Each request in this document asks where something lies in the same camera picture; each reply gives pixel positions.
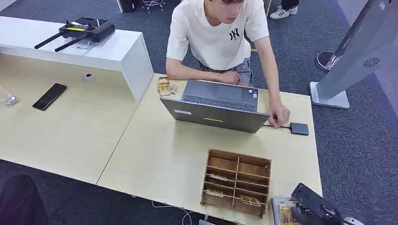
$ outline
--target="gray carpet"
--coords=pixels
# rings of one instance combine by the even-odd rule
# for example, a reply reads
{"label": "gray carpet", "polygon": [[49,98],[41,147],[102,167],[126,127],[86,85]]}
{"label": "gray carpet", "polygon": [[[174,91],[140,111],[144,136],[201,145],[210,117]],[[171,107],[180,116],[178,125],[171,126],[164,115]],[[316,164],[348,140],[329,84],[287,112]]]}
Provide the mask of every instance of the gray carpet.
{"label": "gray carpet", "polygon": [[[120,14],[116,0],[18,0],[0,15],[52,22],[79,16],[111,19],[118,29],[143,32],[154,71],[165,73],[170,15],[178,2],[168,1],[163,12],[156,8],[147,14],[139,8]],[[271,10],[277,2],[273,1]],[[282,91],[308,95],[309,82],[325,75],[314,57],[334,50],[342,40],[349,28],[342,15],[335,0],[306,0],[297,15],[268,22]],[[184,64],[197,66],[191,53]],[[252,66],[255,85],[265,88],[255,53]],[[349,110],[313,106],[324,197],[343,214],[367,225],[398,224],[398,119],[374,75],[348,89],[347,95]],[[55,216],[68,224],[177,225],[184,214],[177,209],[153,209],[150,201],[54,174],[0,163],[1,182],[17,173],[31,175],[40,184],[48,211],[62,206]]]}

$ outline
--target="white sneaker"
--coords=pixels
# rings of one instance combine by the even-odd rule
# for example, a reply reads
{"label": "white sneaker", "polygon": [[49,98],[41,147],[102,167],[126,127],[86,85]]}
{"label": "white sneaker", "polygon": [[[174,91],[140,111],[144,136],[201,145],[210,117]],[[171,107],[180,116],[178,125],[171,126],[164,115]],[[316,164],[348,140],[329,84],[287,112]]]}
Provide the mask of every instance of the white sneaker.
{"label": "white sneaker", "polygon": [[295,15],[295,14],[297,14],[297,8],[298,7],[296,6],[294,8],[289,9],[289,11],[286,11],[286,10],[282,9],[282,6],[278,6],[276,8],[276,12],[269,15],[269,17],[271,17],[271,19],[282,19],[282,18],[288,17],[290,14]]}

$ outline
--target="wooden organizer box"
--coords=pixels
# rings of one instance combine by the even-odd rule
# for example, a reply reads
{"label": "wooden organizer box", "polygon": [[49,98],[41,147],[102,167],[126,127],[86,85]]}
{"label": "wooden organizer box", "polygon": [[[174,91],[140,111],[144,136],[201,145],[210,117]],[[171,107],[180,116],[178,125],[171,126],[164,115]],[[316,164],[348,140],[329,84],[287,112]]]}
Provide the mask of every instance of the wooden organizer box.
{"label": "wooden organizer box", "polygon": [[[202,201],[262,216],[269,196],[271,159],[209,149],[203,182]],[[259,203],[244,203],[241,195],[254,197]]]}

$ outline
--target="laptop lid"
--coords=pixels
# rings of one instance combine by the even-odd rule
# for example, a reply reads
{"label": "laptop lid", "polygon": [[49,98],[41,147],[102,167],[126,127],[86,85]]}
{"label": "laptop lid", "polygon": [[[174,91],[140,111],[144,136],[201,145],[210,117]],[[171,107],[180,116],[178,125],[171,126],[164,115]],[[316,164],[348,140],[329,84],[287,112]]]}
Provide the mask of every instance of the laptop lid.
{"label": "laptop lid", "polygon": [[213,127],[256,133],[269,118],[267,113],[247,112],[164,97],[160,99],[174,119]]}

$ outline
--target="glass cup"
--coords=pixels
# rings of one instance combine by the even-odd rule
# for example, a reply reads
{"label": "glass cup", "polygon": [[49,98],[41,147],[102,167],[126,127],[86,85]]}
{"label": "glass cup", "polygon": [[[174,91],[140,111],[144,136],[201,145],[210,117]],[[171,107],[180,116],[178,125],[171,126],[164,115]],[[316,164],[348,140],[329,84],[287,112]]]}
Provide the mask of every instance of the glass cup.
{"label": "glass cup", "polygon": [[0,84],[0,106],[13,106],[18,102],[18,99],[15,95],[11,94],[11,92]]}

